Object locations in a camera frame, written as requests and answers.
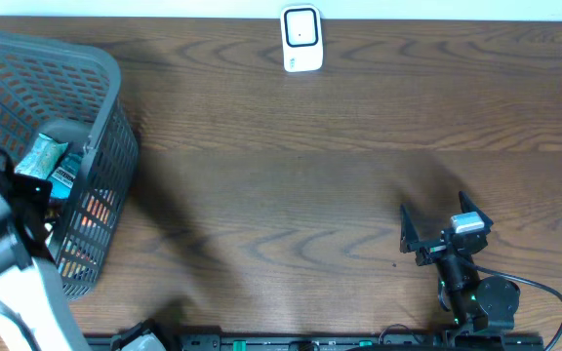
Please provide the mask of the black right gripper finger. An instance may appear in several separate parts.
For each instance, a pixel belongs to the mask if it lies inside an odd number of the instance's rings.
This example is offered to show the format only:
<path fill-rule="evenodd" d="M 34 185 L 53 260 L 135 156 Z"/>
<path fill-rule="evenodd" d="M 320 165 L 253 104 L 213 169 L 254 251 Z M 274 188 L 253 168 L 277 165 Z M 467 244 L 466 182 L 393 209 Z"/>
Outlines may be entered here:
<path fill-rule="evenodd" d="M 494 225 L 494 222 L 475 205 L 475 203 L 470 199 L 470 197 L 464 191 L 459 192 L 459 201 L 460 201 L 462 212 L 464 214 L 475 212 L 483 220 L 487 228 L 491 228 Z"/>
<path fill-rule="evenodd" d="M 420 241 L 417 230 L 411 220 L 411 217 L 404 205 L 400 206 L 401 215 L 401 234 L 400 234 L 400 252 L 403 254 L 415 252 L 418 242 Z"/>

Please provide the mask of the mint green wipes packet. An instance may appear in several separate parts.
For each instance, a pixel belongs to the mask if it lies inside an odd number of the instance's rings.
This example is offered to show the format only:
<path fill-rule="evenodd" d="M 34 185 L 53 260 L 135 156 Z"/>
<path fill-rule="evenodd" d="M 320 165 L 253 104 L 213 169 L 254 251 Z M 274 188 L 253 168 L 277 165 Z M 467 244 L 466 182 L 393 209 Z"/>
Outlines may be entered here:
<path fill-rule="evenodd" d="M 67 148 L 67 142 L 58 142 L 49 136 L 39 134 L 30 150 L 16 165 L 15 173 L 47 179 Z"/>

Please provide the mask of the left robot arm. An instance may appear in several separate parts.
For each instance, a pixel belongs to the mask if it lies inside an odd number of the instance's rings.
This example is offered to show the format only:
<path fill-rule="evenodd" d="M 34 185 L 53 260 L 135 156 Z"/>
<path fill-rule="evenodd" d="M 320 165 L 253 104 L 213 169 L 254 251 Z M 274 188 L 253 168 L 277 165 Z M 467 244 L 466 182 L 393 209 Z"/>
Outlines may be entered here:
<path fill-rule="evenodd" d="M 52 185 L 0 147 L 0 337 L 11 350 L 87 350 L 44 226 Z"/>

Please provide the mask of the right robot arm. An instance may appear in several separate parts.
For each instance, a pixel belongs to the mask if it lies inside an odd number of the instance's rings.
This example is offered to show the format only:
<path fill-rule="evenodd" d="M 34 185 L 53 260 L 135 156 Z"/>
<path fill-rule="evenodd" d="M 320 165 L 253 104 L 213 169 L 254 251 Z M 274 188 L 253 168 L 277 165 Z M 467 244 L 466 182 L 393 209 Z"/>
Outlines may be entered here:
<path fill-rule="evenodd" d="M 434 264 L 442 307 L 453 313 L 459 334 L 500 334 L 514 329 L 520 289 L 494 273 L 482 279 L 472 256 L 488 245 L 493 221 L 464 193 L 462 212 L 437 239 L 422 240 L 404 206 L 400 207 L 400 252 L 416 255 L 416 265 Z"/>

